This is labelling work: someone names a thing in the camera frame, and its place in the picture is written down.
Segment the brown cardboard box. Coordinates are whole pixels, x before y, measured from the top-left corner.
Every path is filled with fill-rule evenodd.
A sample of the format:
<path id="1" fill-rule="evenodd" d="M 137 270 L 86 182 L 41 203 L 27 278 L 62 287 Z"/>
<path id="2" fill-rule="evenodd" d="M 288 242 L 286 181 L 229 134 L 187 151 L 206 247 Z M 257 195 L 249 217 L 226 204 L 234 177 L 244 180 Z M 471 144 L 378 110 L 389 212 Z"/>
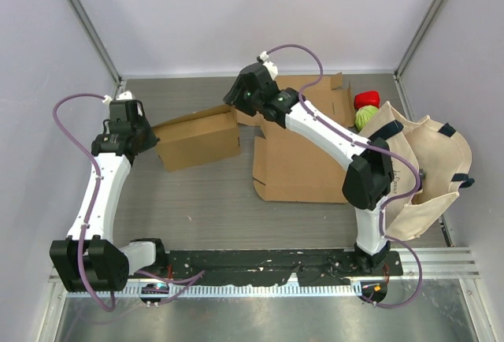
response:
<path id="1" fill-rule="evenodd" d="M 304 96 L 343 127 L 354 125 L 351 86 L 343 74 L 324 76 Z M 259 127 L 254 138 L 254 189 L 265 201 L 346 203 L 342 186 L 346 171 L 314 143 L 297 133 L 266 121 L 259 113 L 248 116 L 234 111 L 241 125 Z"/>
<path id="2" fill-rule="evenodd" d="M 230 106 L 221 105 L 154 126 L 164 169 L 175 172 L 240 154 L 239 126 Z"/>

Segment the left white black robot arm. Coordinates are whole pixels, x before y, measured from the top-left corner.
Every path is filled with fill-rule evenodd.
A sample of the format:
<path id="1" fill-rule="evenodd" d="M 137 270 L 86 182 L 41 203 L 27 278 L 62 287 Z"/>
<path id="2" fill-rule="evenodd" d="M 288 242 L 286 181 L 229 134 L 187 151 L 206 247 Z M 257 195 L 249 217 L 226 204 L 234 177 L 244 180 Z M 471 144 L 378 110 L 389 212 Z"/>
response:
<path id="1" fill-rule="evenodd" d="M 116 99 L 102 96 L 109 107 L 103 130 L 86 148 L 91 172 L 80 210 L 63 240 L 50 246 L 50 258 L 68 292 L 119 292 L 142 270 L 152 278 L 167 270 L 165 248 L 158 238 L 113 243 L 113 225 L 124 183 L 135 158 L 155 147 L 158 138 L 143 104 L 126 92 Z"/>

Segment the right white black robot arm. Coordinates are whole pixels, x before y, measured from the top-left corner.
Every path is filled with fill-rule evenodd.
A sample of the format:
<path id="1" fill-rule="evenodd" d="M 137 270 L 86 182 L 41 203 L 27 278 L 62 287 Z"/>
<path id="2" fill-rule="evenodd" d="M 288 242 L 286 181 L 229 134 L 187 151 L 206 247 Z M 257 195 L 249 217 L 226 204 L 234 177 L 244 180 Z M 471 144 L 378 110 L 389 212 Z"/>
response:
<path id="1" fill-rule="evenodd" d="M 345 169 L 343 195 L 354 207 L 358 234 L 354 245 L 358 270 L 372 275 L 384 266 L 390 244 L 384 236 L 384 206 L 394 178 L 390 150 L 381 138 L 370 141 L 318 110 L 302 90 L 280 89 L 276 67 L 256 62 L 242 69 L 224 96 L 225 104 L 249 116 L 294 132 Z"/>

